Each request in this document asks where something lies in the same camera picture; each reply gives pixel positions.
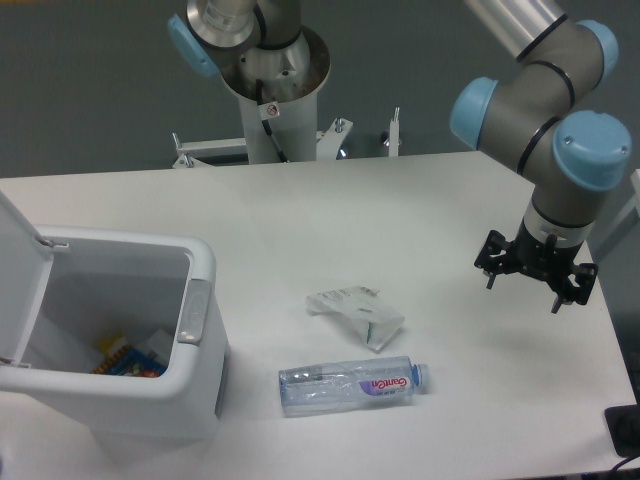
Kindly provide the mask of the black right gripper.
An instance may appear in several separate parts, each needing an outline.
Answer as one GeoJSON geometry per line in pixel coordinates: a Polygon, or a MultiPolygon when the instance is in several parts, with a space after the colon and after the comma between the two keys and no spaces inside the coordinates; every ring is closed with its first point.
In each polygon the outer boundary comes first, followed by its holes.
{"type": "Polygon", "coordinates": [[[588,303],[598,275],[595,263],[574,264],[581,245],[561,247],[558,240],[537,240],[521,222],[512,243],[497,230],[491,230],[481,247],[474,266],[487,277],[491,290],[499,275],[520,272],[546,282],[556,294],[551,313],[557,314],[563,305],[588,303]]]}

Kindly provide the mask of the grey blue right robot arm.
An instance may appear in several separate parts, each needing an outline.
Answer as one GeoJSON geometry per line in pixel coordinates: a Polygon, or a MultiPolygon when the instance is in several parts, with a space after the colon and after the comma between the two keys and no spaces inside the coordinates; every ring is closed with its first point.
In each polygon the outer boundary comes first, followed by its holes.
{"type": "Polygon", "coordinates": [[[519,273],[546,283],[557,306],[584,305],[598,268],[576,256],[632,151],[615,117],[578,102],[619,58],[605,25],[571,20],[553,1],[473,1],[470,10],[521,66],[508,83],[480,77],[457,98],[452,133],[530,181],[534,190],[513,239],[491,231],[475,265],[489,280],[519,273]]]}

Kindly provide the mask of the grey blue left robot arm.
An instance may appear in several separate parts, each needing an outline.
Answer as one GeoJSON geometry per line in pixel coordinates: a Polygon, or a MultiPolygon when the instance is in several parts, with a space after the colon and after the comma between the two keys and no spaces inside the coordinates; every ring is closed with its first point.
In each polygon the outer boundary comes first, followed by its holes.
{"type": "Polygon", "coordinates": [[[317,94],[330,71],[324,41],[301,23],[296,1],[190,1],[168,22],[182,58],[220,75],[236,96],[250,164],[284,173],[341,173],[336,149],[316,140],[317,94]]]}

